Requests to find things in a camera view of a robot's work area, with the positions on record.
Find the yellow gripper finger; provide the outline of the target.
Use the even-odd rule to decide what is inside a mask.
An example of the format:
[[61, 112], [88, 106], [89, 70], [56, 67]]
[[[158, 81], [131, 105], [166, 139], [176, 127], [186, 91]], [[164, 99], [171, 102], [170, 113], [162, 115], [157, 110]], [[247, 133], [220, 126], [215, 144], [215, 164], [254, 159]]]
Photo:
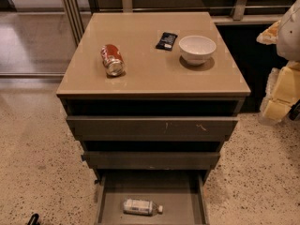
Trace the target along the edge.
[[274, 22], [257, 36], [256, 41], [264, 45], [276, 44], [278, 42], [279, 25], [280, 20]]
[[269, 100], [262, 112], [262, 116], [279, 122], [288, 114], [290, 109], [286, 104]]

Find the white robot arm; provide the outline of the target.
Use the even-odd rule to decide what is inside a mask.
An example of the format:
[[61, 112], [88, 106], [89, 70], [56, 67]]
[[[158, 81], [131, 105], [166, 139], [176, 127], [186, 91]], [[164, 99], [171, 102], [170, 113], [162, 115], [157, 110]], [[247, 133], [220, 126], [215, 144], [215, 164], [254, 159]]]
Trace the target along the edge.
[[264, 45], [275, 44], [277, 55], [288, 61], [269, 74], [260, 108], [263, 119], [280, 122], [300, 100], [300, 0], [256, 40]]

